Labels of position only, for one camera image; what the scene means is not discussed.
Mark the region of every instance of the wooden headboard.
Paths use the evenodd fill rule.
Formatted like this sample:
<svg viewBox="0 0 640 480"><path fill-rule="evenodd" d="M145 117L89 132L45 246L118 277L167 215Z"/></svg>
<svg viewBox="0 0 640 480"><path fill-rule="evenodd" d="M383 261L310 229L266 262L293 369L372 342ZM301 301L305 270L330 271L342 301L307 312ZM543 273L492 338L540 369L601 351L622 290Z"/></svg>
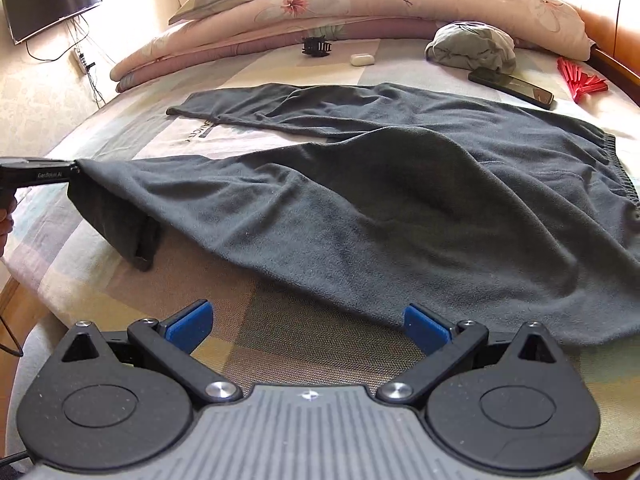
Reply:
<svg viewBox="0 0 640 480"><path fill-rule="evenodd" d="M575 7L586 24L587 35L596 42L590 64L628 94L640 94L640 0L562 1Z"/></svg>

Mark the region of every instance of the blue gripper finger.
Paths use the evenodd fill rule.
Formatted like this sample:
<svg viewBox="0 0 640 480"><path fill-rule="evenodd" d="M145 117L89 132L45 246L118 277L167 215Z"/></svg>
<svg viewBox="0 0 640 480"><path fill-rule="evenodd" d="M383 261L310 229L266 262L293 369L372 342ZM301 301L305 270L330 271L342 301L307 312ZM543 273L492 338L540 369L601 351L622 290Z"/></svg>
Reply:
<svg viewBox="0 0 640 480"><path fill-rule="evenodd" d="M190 354L213 329L213 305L198 300L158 325L158 333L169 343Z"/></svg>
<svg viewBox="0 0 640 480"><path fill-rule="evenodd" d="M430 355L452 341L455 326L428 309L411 304L404 310L404 333L425 355Z"/></svg>

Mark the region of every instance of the metal screw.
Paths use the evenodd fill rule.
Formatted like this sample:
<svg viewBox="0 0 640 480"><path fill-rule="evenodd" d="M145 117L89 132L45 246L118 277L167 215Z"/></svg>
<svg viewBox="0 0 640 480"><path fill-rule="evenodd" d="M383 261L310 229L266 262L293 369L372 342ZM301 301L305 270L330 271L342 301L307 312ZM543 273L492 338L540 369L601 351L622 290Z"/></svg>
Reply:
<svg viewBox="0 0 640 480"><path fill-rule="evenodd" d="M227 381L216 381L208 384L204 391L213 399L228 399L236 394L238 387Z"/></svg>
<svg viewBox="0 0 640 480"><path fill-rule="evenodd" d="M406 399L414 392L414 389L404 383L386 383L378 389L380 395L387 399Z"/></svg>

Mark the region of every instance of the black hair clip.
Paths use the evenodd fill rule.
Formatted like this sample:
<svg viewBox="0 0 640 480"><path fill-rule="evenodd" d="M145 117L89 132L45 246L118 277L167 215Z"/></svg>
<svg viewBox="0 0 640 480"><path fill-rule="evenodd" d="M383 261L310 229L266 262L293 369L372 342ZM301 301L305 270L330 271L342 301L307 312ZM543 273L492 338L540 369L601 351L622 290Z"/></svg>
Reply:
<svg viewBox="0 0 640 480"><path fill-rule="evenodd" d="M302 50L302 54L307 54L311 57L324 57L328 56L331 52L331 43L325 41L324 36L316 36L313 38L303 38L305 47Z"/></svg>

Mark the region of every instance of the wooden bed frame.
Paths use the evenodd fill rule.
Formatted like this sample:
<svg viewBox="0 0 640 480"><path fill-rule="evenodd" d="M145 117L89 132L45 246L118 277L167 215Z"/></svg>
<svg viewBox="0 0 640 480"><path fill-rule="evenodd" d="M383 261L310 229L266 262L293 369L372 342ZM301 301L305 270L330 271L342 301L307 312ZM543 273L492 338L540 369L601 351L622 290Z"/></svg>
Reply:
<svg viewBox="0 0 640 480"><path fill-rule="evenodd" d="M640 105L640 0L563 1L578 10L588 36L596 41L589 64ZM0 293L0 314L21 343L47 312L46 307L13 278ZM5 336L0 333L0 341L8 343ZM4 455L4 424L16 366L15 358L0 354L0 456ZM598 477L626 480L633 469Z"/></svg>
<svg viewBox="0 0 640 480"><path fill-rule="evenodd" d="M562 0L596 42L589 64L640 105L640 0Z"/></svg>

